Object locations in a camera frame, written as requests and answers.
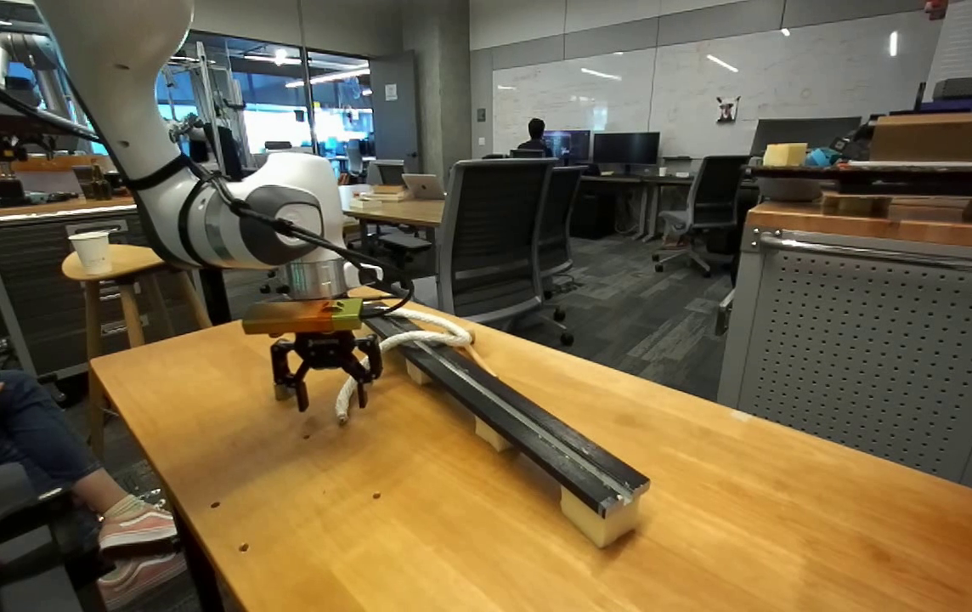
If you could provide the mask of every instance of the wooden tabletop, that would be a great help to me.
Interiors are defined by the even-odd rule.
[[[746,228],[860,236],[889,240],[958,244],[972,250],[967,222],[902,222],[902,218],[847,218],[788,203],[756,203],[746,211]]]
[[[65,279],[71,282],[91,282],[91,279],[118,279],[118,277],[131,277],[131,273],[142,273],[142,269],[157,269],[164,265],[159,255],[147,244],[107,244],[107,273],[103,277],[89,277],[78,263],[78,251],[71,251],[65,263],[61,263],[61,273]]]
[[[627,188],[686,188],[693,183],[693,171],[669,171],[669,175],[598,175],[598,177],[580,177],[585,183],[627,183]]]
[[[106,214],[106,211],[137,211],[137,201],[111,197],[111,201],[49,201],[49,203],[0,206],[0,223],[35,222],[35,218],[80,218],[80,214]]]
[[[416,223],[416,228],[442,228],[444,201],[403,201],[402,193],[363,193],[342,203],[346,218],[369,222],[369,223]]]
[[[442,391],[340,375],[273,399],[239,324],[95,358],[137,441],[245,609],[972,609],[972,490],[487,327],[474,358],[643,469],[609,551]]]

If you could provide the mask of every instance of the office chair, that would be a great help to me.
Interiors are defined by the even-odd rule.
[[[544,197],[544,218],[540,218],[540,282],[544,299],[555,304],[555,324],[559,327],[559,347],[573,344],[573,332],[564,327],[564,310],[558,304],[558,293],[567,288],[564,277],[573,269],[569,255],[569,218],[578,203],[585,166],[555,166],[547,197]]]
[[[686,244],[689,265],[703,277],[714,277],[718,265],[714,240],[729,240],[729,228],[738,228],[738,188],[743,182],[743,166],[746,155],[703,155],[693,175],[686,206],[662,211],[667,223],[680,228],[667,228],[662,237],[674,236],[677,244]]]
[[[536,233],[555,160],[463,160],[437,228],[431,279],[413,297],[478,324],[540,306]]]
[[[0,612],[78,612],[75,588],[99,573],[69,492],[38,498],[15,461],[0,466]]]
[[[363,160],[363,177],[374,188],[403,188],[403,160]],[[431,240],[408,228],[376,228],[376,236],[360,236],[363,251],[382,259],[382,273],[408,279],[413,277],[408,265],[431,251]]]

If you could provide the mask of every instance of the cable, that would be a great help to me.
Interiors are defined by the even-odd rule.
[[[380,358],[402,344],[444,344],[444,347],[470,347],[474,336],[444,319],[444,315],[433,315],[433,313],[421,313],[421,310],[402,310],[397,315],[403,319],[425,319],[425,324],[433,324],[433,327],[444,327],[448,332],[433,332],[433,329],[408,329],[408,332],[394,332],[394,336],[382,336],[380,339]],[[351,422],[351,401],[354,401],[354,379],[342,382],[340,393],[337,393],[337,417],[346,426]]]
[[[278,236],[299,237],[299,240],[304,240],[304,244],[311,244],[311,250],[327,250],[327,251],[346,259],[356,273],[363,273],[363,265],[374,265],[369,255],[363,255],[363,251],[340,250],[340,244],[327,240],[321,236],[304,233],[304,228],[299,228],[299,223],[291,223],[291,222],[284,222],[284,218],[257,214],[249,201],[239,201],[239,197],[225,188],[225,182],[216,182],[216,177],[205,177],[205,182],[227,201],[227,206],[231,206],[239,218],[250,218],[250,222],[257,222],[257,223],[269,223],[269,228],[278,233]],[[321,223],[321,206],[318,206],[318,201],[289,201],[289,203],[317,206],[317,211],[318,211],[318,223]],[[410,304],[410,299],[413,299],[413,282],[408,282],[408,287],[402,288],[402,297],[397,297],[394,306],[374,310],[374,313],[365,313],[363,319],[391,315],[391,313],[397,313],[397,310],[402,310],[403,304]]]
[[[394,299],[394,306],[365,310],[365,313],[360,313],[360,319],[382,319],[382,315],[397,313],[402,306],[408,306],[410,299],[413,299],[413,282],[408,282],[408,288]]]

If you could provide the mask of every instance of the gray carpet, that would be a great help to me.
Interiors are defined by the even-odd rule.
[[[627,237],[573,240],[573,269],[558,297],[573,344],[559,350],[714,399],[725,358],[714,324],[727,277],[703,279],[683,255],[669,255],[655,273],[651,251],[655,244]],[[521,319],[513,332],[558,347],[549,310]],[[118,422],[107,422],[106,466],[124,490],[159,486]],[[195,612],[199,607],[178,578],[127,609]]]

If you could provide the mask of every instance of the computer monitor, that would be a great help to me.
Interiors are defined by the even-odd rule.
[[[360,155],[376,155],[376,144],[374,138],[356,138],[356,153]]]
[[[623,166],[625,175],[655,166],[659,133],[593,133],[591,160],[598,166]]]
[[[369,183],[403,183],[403,171],[408,171],[403,160],[369,160],[365,162],[365,182]]]
[[[822,116],[822,120],[756,120],[749,155],[763,155],[769,144],[805,144],[837,145],[860,131],[860,116]]]
[[[547,131],[544,138],[564,166],[591,160],[591,131]]]

